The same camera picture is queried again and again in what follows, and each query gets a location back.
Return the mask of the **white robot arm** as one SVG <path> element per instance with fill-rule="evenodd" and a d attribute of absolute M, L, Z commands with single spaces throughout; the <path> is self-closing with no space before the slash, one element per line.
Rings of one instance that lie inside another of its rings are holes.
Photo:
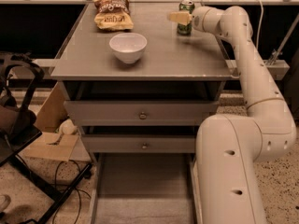
<path fill-rule="evenodd" d="M 295 144 L 296 127 L 284 97 L 251 37 L 248 13 L 199 7 L 171 12 L 170 21 L 228 42 L 243 92 L 245 116 L 205 119 L 196 137 L 202 224 L 267 224 L 253 163 L 271 161 Z"/>

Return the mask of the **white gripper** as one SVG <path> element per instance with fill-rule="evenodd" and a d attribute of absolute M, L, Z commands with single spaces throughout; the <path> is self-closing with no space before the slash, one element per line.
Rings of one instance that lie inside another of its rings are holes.
<path fill-rule="evenodd" d="M 195 30 L 211 34 L 215 33 L 218 22 L 217 9 L 214 7 L 198 7 L 192 15 L 188 10 L 170 12 L 167 18 L 181 25 L 192 23 Z"/>

